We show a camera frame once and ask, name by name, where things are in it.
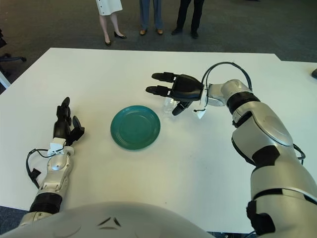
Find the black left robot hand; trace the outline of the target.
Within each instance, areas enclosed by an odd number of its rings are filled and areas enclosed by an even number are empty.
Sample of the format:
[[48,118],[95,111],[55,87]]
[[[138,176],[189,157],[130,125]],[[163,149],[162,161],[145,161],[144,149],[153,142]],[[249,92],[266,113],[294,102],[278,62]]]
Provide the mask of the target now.
[[71,146],[73,142],[78,141],[85,132],[77,116],[71,118],[69,107],[70,98],[66,97],[61,105],[57,107],[57,121],[54,123],[53,138],[65,139],[65,145]]

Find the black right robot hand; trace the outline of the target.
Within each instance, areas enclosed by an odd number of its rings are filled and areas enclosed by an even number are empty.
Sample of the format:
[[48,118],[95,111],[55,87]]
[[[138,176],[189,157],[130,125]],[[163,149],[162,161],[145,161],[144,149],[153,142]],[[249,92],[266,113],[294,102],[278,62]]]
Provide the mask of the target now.
[[154,73],[152,78],[172,83],[171,88],[160,85],[149,86],[146,88],[146,92],[177,101],[178,104],[172,111],[174,116],[182,113],[192,102],[199,101],[202,97],[204,85],[194,77],[185,74],[178,75],[171,72],[164,72]]

